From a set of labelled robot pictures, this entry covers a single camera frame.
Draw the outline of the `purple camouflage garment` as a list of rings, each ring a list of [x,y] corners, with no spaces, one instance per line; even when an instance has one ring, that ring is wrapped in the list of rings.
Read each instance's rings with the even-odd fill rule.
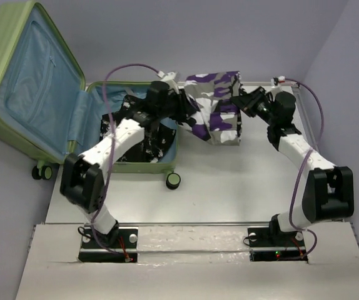
[[[230,99],[240,95],[239,71],[195,74],[183,86],[193,110],[178,126],[215,146],[238,146],[241,141],[241,111]]]

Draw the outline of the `black white tie-dye garment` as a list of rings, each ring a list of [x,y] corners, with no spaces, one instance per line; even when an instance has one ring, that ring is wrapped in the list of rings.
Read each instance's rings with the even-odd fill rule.
[[[125,96],[118,102],[119,110],[112,113],[115,125],[127,115],[136,104],[134,96]],[[118,162],[124,163],[156,163],[160,161],[174,143],[176,130],[160,123],[156,129],[145,130],[144,139],[131,147]]]

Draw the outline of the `green suitcase blue lining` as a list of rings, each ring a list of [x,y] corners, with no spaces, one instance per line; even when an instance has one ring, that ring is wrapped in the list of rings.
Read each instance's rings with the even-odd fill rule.
[[[108,113],[127,95],[145,98],[151,82],[85,83],[84,74],[43,6],[35,1],[0,5],[0,140],[36,161],[63,165],[111,132]],[[112,172],[170,173],[173,145],[157,163],[118,162]]]

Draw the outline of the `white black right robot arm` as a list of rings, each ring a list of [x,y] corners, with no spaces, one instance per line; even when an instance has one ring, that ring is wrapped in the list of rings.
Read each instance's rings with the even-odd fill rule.
[[[281,245],[290,233],[312,224],[353,215],[353,172],[347,166],[333,164],[309,145],[293,122],[294,95],[278,87],[271,91],[258,87],[252,92],[242,91],[230,101],[248,117],[259,117],[267,124],[270,144],[298,170],[289,210],[274,215],[269,222],[267,237],[272,244]],[[305,187],[301,203],[296,204],[296,190],[302,178]]]

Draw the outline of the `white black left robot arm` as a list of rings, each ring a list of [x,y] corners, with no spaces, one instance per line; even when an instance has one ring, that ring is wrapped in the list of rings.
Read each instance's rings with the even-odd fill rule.
[[[66,157],[59,191],[84,214],[95,241],[110,247],[119,236],[119,222],[104,203],[113,164],[161,120],[184,121],[194,111],[174,79],[153,81],[145,98],[127,95],[118,111],[108,113],[109,135],[85,152]]]

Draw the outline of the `green suitcase wheel front right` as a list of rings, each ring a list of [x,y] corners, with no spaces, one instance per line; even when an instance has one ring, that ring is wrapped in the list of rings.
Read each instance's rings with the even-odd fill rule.
[[[170,190],[177,189],[181,184],[181,176],[178,173],[169,173],[166,177],[166,187]]]

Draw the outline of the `green suitcase wheel lid lower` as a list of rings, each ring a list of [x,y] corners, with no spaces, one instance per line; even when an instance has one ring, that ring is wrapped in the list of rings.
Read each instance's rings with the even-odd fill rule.
[[[32,178],[34,180],[50,180],[53,176],[53,170],[51,166],[42,166],[38,168],[34,166],[31,172]]]

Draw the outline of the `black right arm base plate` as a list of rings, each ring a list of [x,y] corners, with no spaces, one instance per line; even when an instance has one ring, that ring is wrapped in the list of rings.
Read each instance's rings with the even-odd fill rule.
[[[250,250],[251,262],[308,261],[300,232],[274,235],[268,227],[249,227],[243,244]]]

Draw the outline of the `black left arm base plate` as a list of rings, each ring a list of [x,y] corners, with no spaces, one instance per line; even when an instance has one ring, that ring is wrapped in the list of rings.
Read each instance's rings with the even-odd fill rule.
[[[78,260],[82,263],[136,263],[138,261],[138,227],[120,227],[117,240],[104,241],[100,246],[89,226],[79,226],[81,244]]]

